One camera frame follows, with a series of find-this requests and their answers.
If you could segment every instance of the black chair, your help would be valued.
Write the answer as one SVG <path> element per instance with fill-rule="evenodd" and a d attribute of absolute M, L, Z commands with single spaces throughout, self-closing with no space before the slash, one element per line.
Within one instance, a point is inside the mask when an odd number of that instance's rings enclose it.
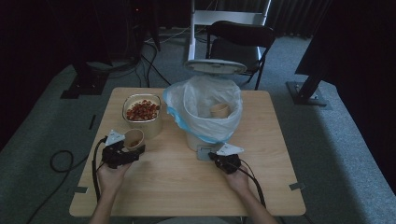
<path fill-rule="evenodd" d="M 263 25 L 216 21 L 206 30 L 206 58 L 244 64 L 247 71 L 241 75 L 250 76 L 247 82 L 259 71 L 256 91 L 262 78 L 265 56 L 276 39 L 273 29 Z M 213 43 L 210 40 L 212 35 L 216 37 Z M 262 54 L 259 47 L 265 49 Z"/>

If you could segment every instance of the wooden table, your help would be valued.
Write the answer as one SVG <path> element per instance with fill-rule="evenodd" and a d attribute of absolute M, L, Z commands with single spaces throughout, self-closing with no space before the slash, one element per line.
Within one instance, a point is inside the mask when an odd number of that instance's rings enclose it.
<path fill-rule="evenodd" d="M 121 116 L 125 99 L 137 93 L 161 96 L 163 89 L 116 88 L 112 92 L 92 150 L 85 165 L 79 187 L 86 193 L 75 193 L 70 214 L 89 217 L 96 206 L 92 183 L 91 161 L 100 139 L 110 130 L 129 130 Z M 271 97 L 266 91 L 242 91 L 243 115 L 229 143 L 245 149 L 240 158 L 246 161 L 262 186 L 267 209 L 274 216 L 299 216 L 305 213 L 297 182 Z M 146 152 L 128 170 L 112 216 L 128 217 L 187 217 L 187 216 L 247 216 L 245 207 L 229 188 L 221 170 L 212 161 L 198 161 L 189 149 L 186 134 L 163 103 L 162 132 L 147 140 Z M 97 163 L 102 156 L 102 144 Z M 250 182 L 253 192 L 257 192 Z"/>

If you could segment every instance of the clear plastic bag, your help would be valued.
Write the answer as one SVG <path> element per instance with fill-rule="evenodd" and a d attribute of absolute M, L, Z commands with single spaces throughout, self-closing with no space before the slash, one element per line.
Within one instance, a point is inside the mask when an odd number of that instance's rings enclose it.
<path fill-rule="evenodd" d="M 216 144 L 227 142 L 242 116 L 241 90 L 230 79 L 199 75 L 175 83 L 164 90 L 167 113 L 184 131 Z M 210 107 L 228 104 L 231 114 L 225 119 L 210 116 Z"/>

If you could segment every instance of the hand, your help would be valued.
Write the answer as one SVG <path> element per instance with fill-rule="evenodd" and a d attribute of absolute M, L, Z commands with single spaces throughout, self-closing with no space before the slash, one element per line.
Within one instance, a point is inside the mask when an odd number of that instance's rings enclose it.
<path fill-rule="evenodd" d="M 241 165 L 239 168 L 241 168 L 245 172 L 248 171 L 248 169 L 244 165 Z M 240 170 L 237 170 L 230 175 L 224 173 L 224 175 L 231 189 L 236 193 L 241 195 L 250 191 L 250 188 L 248 186 L 248 176 Z"/>
<path fill-rule="evenodd" d="M 122 165 L 117 169 L 108 167 L 107 163 L 103 164 L 97 171 L 100 189 L 103 192 L 117 193 L 122 186 L 126 171 L 131 163 Z"/>

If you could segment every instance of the black controller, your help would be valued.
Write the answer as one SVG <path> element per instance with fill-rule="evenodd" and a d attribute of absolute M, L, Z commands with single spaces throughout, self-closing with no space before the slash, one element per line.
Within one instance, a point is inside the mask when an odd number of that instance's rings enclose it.
<path fill-rule="evenodd" d="M 145 152 L 146 145 L 143 145 L 135 151 L 123 151 L 124 142 L 119 141 L 107 146 L 102 151 L 102 161 L 108 164 L 108 167 L 117 169 L 118 166 L 138 161 L 139 156 Z"/>
<path fill-rule="evenodd" d="M 241 160 L 237 154 L 229 156 L 220 156 L 216 153 L 209 152 L 210 160 L 214 161 L 220 170 L 224 171 L 227 175 L 234 173 L 241 166 Z"/>

